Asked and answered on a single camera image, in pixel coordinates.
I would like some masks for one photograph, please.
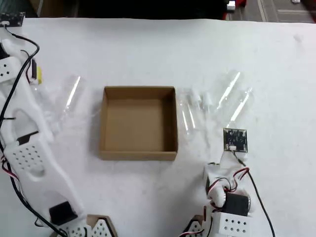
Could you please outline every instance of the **circuit board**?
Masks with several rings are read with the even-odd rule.
[[[247,130],[224,128],[224,151],[248,152]]]
[[[20,12],[17,14],[14,13],[0,13],[0,22],[9,23],[8,27],[20,27],[23,24],[25,18],[25,12]]]

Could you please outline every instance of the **white robotic hand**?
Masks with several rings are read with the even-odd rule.
[[[8,39],[2,42],[0,48],[0,106],[3,107],[26,54],[15,49]],[[18,112],[35,124],[35,128],[31,126],[34,130],[23,135],[16,131]],[[49,147],[53,133],[34,98],[25,71],[9,100],[4,117],[9,119],[2,121],[0,129],[5,147],[3,154],[15,171],[26,202],[56,226],[84,219],[83,204]],[[28,124],[19,125],[22,128],[26,126]]]

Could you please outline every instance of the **white tabletop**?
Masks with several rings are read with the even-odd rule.
[[[174,85],[211,88],[231,69],[244,73],[255,103],[243,120],[249,160],[278,237],[316,232],[316,26],[313,24],[26,19],[15,29],[40,45],[45,83],[77,74],[95,90],[105,85]],[[88,213],[109,215],[120,237],[176,237],[206,203],[201,181],[210,160],[205,143],[180,137],[175,162],[102,161],[98,116],[65,129],[52,144]],[[222,141],[213,139],[212,159]],[[1,236],[47,236],[0,173]],[[258,206],[254,237],[271,236]]]

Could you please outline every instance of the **black cable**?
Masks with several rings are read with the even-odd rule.
[[[241,165],[243,165],[243,166],[246,167],[246,164],[245,164],[244,162],[242,162],[242,160],[239,159],[239,158],[236,156],[235,152],[233,152],[233,155],[234,155],[234,157],[238,160],[238,162],[239,162]],[[274,229],[273,229],[272,222],[271,222],[270,217],[269,217],[269,215],[268,215],[268,213],[267,213],[267,211],[266,211],[266,209],[265,209],[265,207],[264,207],[264,205],[263,205],[263,202],[262,202],[262,200],[261,200],[261,198],[260,198],[260,195],[259,195],[257,186],[256,186],[256,184],[255,184],[255,181],[253,180],[253,178],[252,178],[250,172],[248,172],[248,175],[249,175],[249,178],[250,178],[250,180],[251,180],[251,182],[252,182],[252,185],[253,185],[253,187],[254,187],[254,189],[255,189],[255,191],[256,191],[256,194],[257,194],[258,200],[259,200],[259,202],[260,202],[260,205],[261,205],[261,207],[262,207],[262,210],[263,210],[263,212],[265,213],[266,218],[267,218],[267,220],[268,220],[268,222],[269,222],[270,229],[271,229],[271,232],[272,232],[272,236],[273,236],[273,237],[276,237],[275,231],[274,231]]]
[[[28,55],[28,57],[30,56],[30,54],[26,50],[21,49],[21,51],[25,52]],[[31,67],[31,62],[29,63],[28,68],[25,71],[25,76],[26,76],[26,79],[28,80],[29,83],[31,83],[31,81],[29,79],[29,69],[30,69],[30,67]]]
[[[206,237],[208,237],[209,234],[211,233],[212,225],[213,225],[213,218],[211,217],[211,226],[209,227],[209,230],[208,230],[208,233],[207,233]]]
[[[21,39],[21,40],[25,40],[27,42],[30,42],[31,44],[35,45],[36,46],[36,50],[27,58],[27,60],[24,62],[24,64],[22,65],[14,83],[13,83],[13,86],[11,88],[11,91],[4,103],[4,106],[2,108],[2,111],[1,111],[1,114],[0,114],[0,129],[1,129],[1,126],[2,126],[2,123],[3,123],[3,119],[4,119],[4,114],[5,114],[5,111],[9,105],[9,102],[13,96],[13,93],[16,89],[16,86],[22,76],[22,73],[23,71],[25,70],[26,66],[31,62],[32,58],[39,52],[40,50],[40,47],[37,43],[35,43],[34,41],[28,39],[28,38],[25,38],[23,36],[19,36],[19,35],[16,35],[12,32],[10,32],[7,28],[6,28],[6,25],[4,25],[4,28],[6,29],[6,31],[8,31],[12,36],[18,38],[18,39]],[[0,142],[0,150],[2,151],[2,153],[4,152],[4,147],[2,145],[2,143]],[[11,169],[11,166],[10,166],[10,163],[7,162],[6,163],[7,165],[7,169],[12,172],[12,169]],[[19,192],[19,190],[17,189],[16,187],[16,184],[15,184],[15,181],[12,177],[10,177],[11,179],[11,183],[12,183],[12,186],[13,186],[13,189],[16,193],[16,195],[18,196],[18,198],[20,199],[20,201],[22,202],[22,204],[30,211],[32,212],[36,217],[38,217],[43,223],[45,223],[47,226],[49,226],[53,231],[55,231],[58,235],[62,236],[62,237],[67,237],[67,233],[62,230],[62,229],[57,229],[55,226],[53,226],[50,222],[48,222],[44,217],[42,217],[39,213],[37,213],[30,205],[29,203],[24,199],[23,195]]]
[[[35,222],[34,222],[34,225],[37,227],[44,227],[43,225],[38,224],[38,220],[39,220],[39,218],[37,217]]]

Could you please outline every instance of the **open cardboard box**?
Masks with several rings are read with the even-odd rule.
[[[105,87],[101,109],[102,159],[174,160],[177,151],[174,87]]]

